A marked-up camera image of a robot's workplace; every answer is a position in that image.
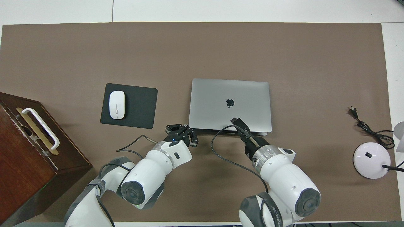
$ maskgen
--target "white table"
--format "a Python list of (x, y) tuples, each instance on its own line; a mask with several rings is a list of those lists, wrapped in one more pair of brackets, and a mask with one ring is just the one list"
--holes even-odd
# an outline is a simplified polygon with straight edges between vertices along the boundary
[[(391, 124), (404, 121), (404, 6), (396, 0), (0, 0), (0, 25), (113, 21), (382, 23)], [(404, 173), (397, 176), (404, 220)]]

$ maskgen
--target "robotic arm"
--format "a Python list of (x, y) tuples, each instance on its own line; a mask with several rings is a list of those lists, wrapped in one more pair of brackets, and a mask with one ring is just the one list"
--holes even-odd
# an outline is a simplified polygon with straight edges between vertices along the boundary
[(138, 209), (152, 207), (164, 190), (165, 177), (174, 168), (190, 161), (188, 146), (198, 144), (196, 135), (187, 125), (168, 125), (166, 133), (167, 137), (136, 165), (126, 157), (115, 158), (105, 165), (100, 176), (91, 181), (70, 206), (65, 226), (114, 227), (99, 200), (106, 190), (115, 192)]
[(231, 120), (245, 143), (245, 154), (271, 190), (247, 197), (239, 210), (243, 227), (286, 227), (312, 214), (321, 195), (310, 178), (292, 164), (295, 152), (269, 144), (262, 137), (253, 137), (239, 118)]

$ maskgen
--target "closed laptop lid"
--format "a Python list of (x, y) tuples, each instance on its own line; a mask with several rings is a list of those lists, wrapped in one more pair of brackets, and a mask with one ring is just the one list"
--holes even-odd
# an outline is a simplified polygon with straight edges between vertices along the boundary
[(252, 132), (271, 132), (269, 84), (241, 80), (192, 80), (191, 128), (220, 130), (230, 125), (233, 118), (241, 118)]

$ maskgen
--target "brown wooden box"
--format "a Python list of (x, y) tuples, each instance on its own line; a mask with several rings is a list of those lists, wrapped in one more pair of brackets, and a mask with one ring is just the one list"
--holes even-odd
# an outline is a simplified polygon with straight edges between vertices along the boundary
[[(32, 108), (38, 113), (60, 141), (55, 149), (58, 155), (50, 152), (45, 139), (35, 138), (38, 135), (17, 108)], [(53, 143), (36, 118), (31, 113), (27, 115)], [(0, 92), (1, 227), (42, 213), (91, 168), (40, 102)]]

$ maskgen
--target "dark mouse pad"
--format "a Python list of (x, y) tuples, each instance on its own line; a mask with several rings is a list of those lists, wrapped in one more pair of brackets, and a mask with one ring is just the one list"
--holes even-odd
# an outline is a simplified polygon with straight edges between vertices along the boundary
[[(109, 95), (116, 90), (125, 93), (125, 116), (119, 120), (113, 119), (109, 114)], [(137, 128), (153, 128), (156, 103), (156, 88), (108, 83), (105, 86), (100, 122)]]

